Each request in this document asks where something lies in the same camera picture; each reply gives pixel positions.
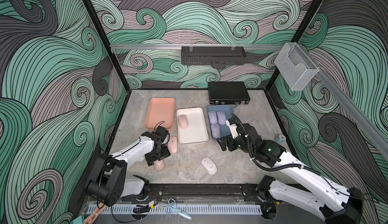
wall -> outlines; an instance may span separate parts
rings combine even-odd
[[[91,0],[111,43],[284,44],[312,0]],[[180,51],[119,50],[132,88],[203,88],[244,81],[265,88],[277,52],[248,51],[247,64],[182,66]]]
[[[0,0],[0,14],[0,220],[69,221],[125,91],[81,0]]]
[[[388,137],[388,0],[324,0],[301,43]],[[282,76],[271,99],[303,162],[366,198],[363,223],[388,220],[388,163],[315,77],[290,91]]]

scissors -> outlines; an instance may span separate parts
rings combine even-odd
[[[168,199],[167,203],[168,205],[164,208],[166,213],[171,214],[173,212],[177,212],[179,215],[185,217],[186,219],[189,219],[189,220],[192,219],[189,214],[187,214],[186,212],[182,211],[177,207],[177,202],[173,198]]]

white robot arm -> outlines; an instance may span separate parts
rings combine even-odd
[[[127,171],[136,161],[143,161],[145,155],[154,149],[154,141],[147,137],[141,136],[139,139],[130,144],[128,147],[112,154],[112,158],[124,160],[127,163]],[[127,195],[138,195],[143,190],[144,180],[131,176],[125,179],[123,192],[120,197]]]
[[[86,192],[107,206],[125,196],[147,197],[148,180],[137,175],[126,178],[126,173],[136,161],[146,159],[151,166],[170,156],[167,145],[162,144],[167,135],[167,129],[159,126],[153,132],[144,132],[137,141],[116,153],[101,154],[86,180]]]
[[[348,189],[325,178],[305,165],[281,145],[271,140],[262,140],[255,128],[243,124],[237,116],[226,121],[231,135],[218,143],[222,150],[241,149],[249,153],[259,168],[274,172],[281,171],[296,180],[308,191],[286,185],[275,178],[264,176],[256,188],[263,201],[282,200],[313,213],[326,223],[359,223],[362,215],[363,193]]]

computer mouse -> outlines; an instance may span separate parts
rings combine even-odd
[[[205,168],[205,170],[208,174],[213,175],[217,172],[216,164],[208,157],[203,158],[201,161],[201,164]]]
[[[226,124],[226,114],[224,111],[217,111],[217,118],[220,125]]]
[[[211,124],[210,129],[211,129],[211,137],[213,137],[214,139],[221,138],[220,125]]]
[[[164,168],[164,160],[162,159],[162,160],[156,160],[155,162],[154,162],[154,169],[156,170],[156,171],[159,171],[159,170],[162,170]]]
[[[179,115],[178,116],[178,121],[179,121],[179,127],[182,129],[186,129],[189,127],[189,122],[187,121],[187,116],[186,115]]]
[[[208,116],[209,116],[209,123],[210,124],[216,124],[218,122],[216,111],[214,111],[214,110],[208,111]]]
[[[176,154],[178,151],[178,139],[176,136],[172,136],[168,141],[167,148],[171,154]]]

orange tray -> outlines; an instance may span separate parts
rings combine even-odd
[[[174,121],[174,109],[174,98],[152,98],[149,102],[146,123],[144,126],[148,131],[153,131],[155,126],[164,120],[161,126],[170,131]]]

